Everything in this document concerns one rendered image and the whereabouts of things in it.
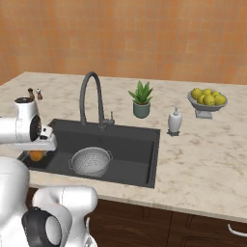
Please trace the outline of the dark grey gooseneck faucet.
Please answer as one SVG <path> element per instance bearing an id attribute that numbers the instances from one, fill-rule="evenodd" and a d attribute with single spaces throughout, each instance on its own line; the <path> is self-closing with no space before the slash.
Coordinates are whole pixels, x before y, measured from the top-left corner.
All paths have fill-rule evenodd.
<path id="1" fill-rule="evenodd" d="M 104 118 L 104 110 L 103 110 L 103 100 L 101 93 L 101 85 L 97 74 L 94 71 L 88 72 L 82 82 L 81 90 L 80 90 L 80 98 L 79 98 L 79 111 L 80 111 L 80 122 L 82 125 L 87 124 L 86 114 L 85 114 L 85 98 L 86 98 L 86 89 L 88 86 L 88 82 L 90 78 L 96 82 L 96 90 L 97 90 L 97 102 L 98 102 L 98 127 L 100 130 L 104 130 L 109 124 L 109 120 Z"/>

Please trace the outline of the dark brown cupboard door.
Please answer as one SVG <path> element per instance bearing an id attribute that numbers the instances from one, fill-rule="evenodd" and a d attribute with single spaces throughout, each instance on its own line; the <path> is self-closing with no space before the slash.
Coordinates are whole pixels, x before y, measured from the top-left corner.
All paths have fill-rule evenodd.
<path id="1" fill-rule="evenodd" d="M 167 247 L 247 247 L 247 237 L 228 229 L 247 233 L 247 223 L 174 212 Z"/>
<path id="2" fill-rule="evenodd" d="M 172 212 L 99 200 L 89 214 L 98 247 L 166 247 Z"/>

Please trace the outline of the dark grey sink basin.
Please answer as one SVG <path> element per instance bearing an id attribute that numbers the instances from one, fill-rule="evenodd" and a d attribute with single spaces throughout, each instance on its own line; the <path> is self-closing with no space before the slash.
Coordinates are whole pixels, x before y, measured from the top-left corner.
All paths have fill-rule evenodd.
<path id="1" fill-rule="evenodd" d="M 54 119 L 49 124 L 57 138 L 57 150 L 39 162 L 23 152 L 18 159 L 29 169 L 72 177 L 69 167 L 73 155 L 87 147 L 110 151 L 113 159 L 100 178 L 121 184 L 153 188 L 155 185 L 160 131 L 126 125 L 109 125 L 104 131 L 97 123 L 82 125 L 78 121 Z"/>

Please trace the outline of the green plant in grey pot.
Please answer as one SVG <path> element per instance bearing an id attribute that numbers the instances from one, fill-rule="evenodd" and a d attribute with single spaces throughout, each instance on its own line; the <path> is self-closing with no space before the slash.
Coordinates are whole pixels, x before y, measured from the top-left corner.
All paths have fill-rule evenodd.
<path id="1" fill-rule="evenodd" d="M 133 97 L 133 115 L 136 118 L 146 118 L 151 110 L 151 92 L 150 83 L 143 84 L 141 81 L 137 83 L 137 89 L 134 93 L 129 92 Z"/>

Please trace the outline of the grey fruit bowl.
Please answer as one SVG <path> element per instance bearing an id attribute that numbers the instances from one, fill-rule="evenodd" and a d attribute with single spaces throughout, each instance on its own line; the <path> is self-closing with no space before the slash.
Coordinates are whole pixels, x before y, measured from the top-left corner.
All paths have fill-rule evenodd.
<path id="1" fill-rule="evenodd" d="M 192 106 L 195 108 L 195 115 L 197 118 L 202 118 L 202 119 L 211 119 L 212 118 L 212 112 L 217 112 L 219 111 L 222 107 L 225 107 L 228 102 L 225 102 L 222 105 L 213 105 L 213 106 L 208 106 L 208 105 L 202 105 L 199 104 L 192 96 L 191 93 L 187 94 L 187 98 L 192 104 Z"/>

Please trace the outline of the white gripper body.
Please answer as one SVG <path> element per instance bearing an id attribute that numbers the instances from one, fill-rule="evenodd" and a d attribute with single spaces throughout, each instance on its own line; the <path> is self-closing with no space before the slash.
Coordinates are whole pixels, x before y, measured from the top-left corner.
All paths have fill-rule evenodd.
<path id="1" fill-rule="evenodd" d="M 57 149 L 57 139 L 51 136 L 46 140 L 38 139 L 30 143 L 10 144 L 10 147 L 21 151 L 55 151 Z"/>

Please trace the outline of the white soap dispenser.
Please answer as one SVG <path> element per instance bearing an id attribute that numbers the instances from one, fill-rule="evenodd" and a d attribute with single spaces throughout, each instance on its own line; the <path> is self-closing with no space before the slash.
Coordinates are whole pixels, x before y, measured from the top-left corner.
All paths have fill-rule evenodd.
<path id="1" fill-rule="evenodd" d="M 182 122 L 182 114 L 175 107 L 168 117 L 168 131 L 171 135 L 178 135 Z"/>

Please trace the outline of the silver metal colander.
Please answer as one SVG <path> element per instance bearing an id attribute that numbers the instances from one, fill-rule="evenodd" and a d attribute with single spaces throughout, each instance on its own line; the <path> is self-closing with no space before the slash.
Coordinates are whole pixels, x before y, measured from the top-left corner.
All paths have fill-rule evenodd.
<path id="1" fill-rule="evenodd" d="M 88 147 L 78 151 L 69 161 L 69 168 L 79 176 L 102 177 L 113 155 L 110 151 L 98 147 Z"/>

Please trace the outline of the orange peach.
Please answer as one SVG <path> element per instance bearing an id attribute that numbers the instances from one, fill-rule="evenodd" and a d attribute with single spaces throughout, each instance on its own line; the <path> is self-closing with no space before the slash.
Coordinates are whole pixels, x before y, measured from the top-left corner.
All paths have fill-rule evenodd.
<path id="1" fill-rule="evenodd" d="M 44 151 L 29 151 L 29 155 L 33 161 L 38 162 L 44 157 Z"/>

